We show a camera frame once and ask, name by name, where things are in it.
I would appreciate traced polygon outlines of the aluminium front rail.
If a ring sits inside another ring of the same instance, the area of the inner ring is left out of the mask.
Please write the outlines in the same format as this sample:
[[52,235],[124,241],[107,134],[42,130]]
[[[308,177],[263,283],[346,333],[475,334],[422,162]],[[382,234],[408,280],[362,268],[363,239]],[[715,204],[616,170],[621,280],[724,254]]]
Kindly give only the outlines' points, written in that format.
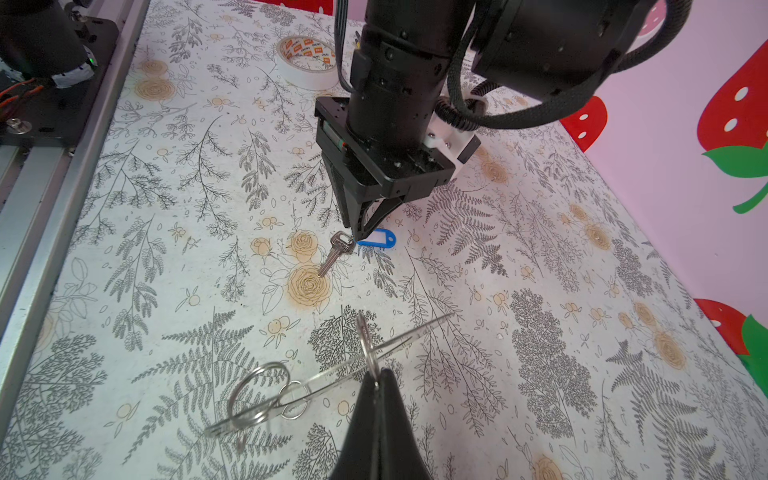
[[127,79],[149,4],[97,1],[116,47],[73,147],[1,148],[1,429],[17,402],[45,313]]

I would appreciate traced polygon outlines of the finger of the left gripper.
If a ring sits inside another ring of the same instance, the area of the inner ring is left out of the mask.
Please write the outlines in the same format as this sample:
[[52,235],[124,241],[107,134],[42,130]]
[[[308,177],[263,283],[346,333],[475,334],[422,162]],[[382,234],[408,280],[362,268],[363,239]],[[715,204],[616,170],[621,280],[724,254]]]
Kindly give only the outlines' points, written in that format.
[[351,230],[355,240],[363,240],[366,234],[363,220],[366,208],[365,168],[353,155],[339,158],[324,155],[323,162],[344,227]]
[[363,202],[356,222],[356,240],[366,240],[402,204],[401,198],[380,198]]

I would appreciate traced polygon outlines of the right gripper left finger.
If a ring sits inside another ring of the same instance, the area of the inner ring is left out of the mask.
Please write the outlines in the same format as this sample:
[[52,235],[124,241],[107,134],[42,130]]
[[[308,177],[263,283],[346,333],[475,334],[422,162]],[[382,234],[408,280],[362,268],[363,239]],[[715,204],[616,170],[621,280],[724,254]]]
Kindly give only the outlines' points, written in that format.
[[366,373],[358,401],[338,461],[329,478],[379,478],[379,389],[370,373]]

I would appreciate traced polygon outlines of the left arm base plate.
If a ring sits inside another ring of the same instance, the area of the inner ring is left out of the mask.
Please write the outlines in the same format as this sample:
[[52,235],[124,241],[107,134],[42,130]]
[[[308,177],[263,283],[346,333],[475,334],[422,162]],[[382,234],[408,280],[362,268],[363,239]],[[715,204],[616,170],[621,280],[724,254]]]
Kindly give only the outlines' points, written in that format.
[[111,20],[87,17],[85,26],[88,34],[82,43],[95,62],[94,75],[67,88],[49,84],[30,96],[25,92],[32,84],[10,91],[6,96],[16,100],[1,108],[3,145],[73,147],[79,142],[119,37]]

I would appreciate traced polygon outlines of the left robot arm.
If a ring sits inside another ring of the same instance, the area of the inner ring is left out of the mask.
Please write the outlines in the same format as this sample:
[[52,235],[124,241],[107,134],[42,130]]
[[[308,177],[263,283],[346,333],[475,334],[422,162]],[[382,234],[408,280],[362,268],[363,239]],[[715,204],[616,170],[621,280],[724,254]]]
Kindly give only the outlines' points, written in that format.
[[401,205],[447,183],[476,130],[566,118],[612,74],[667,47],[690,14],[670,1],[637,37],[649,1],[372,1],[342,97],[315,104],[316,140],[343,225],[371,235]]

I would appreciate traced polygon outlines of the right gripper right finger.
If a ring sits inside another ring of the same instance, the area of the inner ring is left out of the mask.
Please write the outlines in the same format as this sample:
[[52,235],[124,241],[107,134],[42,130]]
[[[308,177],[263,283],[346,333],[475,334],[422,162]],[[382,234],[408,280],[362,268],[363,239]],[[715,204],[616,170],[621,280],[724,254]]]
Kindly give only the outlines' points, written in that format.
[[374,405],[374,478],[431,479],[390,369],[380,372]]

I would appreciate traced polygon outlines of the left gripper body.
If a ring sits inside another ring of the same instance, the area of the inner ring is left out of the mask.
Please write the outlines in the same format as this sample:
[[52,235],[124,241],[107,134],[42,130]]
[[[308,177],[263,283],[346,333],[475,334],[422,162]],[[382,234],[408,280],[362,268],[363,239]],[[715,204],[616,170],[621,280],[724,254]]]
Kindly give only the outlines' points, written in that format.
[[420,146],[391,151],[357,138],[347,128],[349,100],[322,96],[315,103],[316,140],[322,150],[336,200],[357,202],[425,198],[451,180],[454,164],[439,150]]

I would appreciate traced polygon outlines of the perforated metal ring disc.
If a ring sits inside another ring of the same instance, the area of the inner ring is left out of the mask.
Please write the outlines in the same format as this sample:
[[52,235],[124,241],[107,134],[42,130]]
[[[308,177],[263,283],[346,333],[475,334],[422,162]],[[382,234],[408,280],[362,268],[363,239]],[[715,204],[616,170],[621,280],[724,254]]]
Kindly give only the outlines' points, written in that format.
[[[216,438],[267,422],[290,410],[309,404],[314,398],[354,379],[364,371],[368,371],[377,380],[382,370],[380,366],[381,361],[410,346],[411,343],[431,333],[432,330],[451,318],[451,314],[442,315],[383,343],[374,345],[371,341],[370,329],[365,316],[358,314],[355,318],[355,328],[362,349],[360,354],[355,354],[350,359],[306,380],[293,380],[288,368],[281,362],[267,362],[256,367],[247,373],[233,388],[227,401],[225,418],[206,427],[204,435]],[[284,380],[280,391],[271,397],[236,412],[234,407],[242,390],[253,380],[264,376],[272,370],[278,371],[279,377]]]

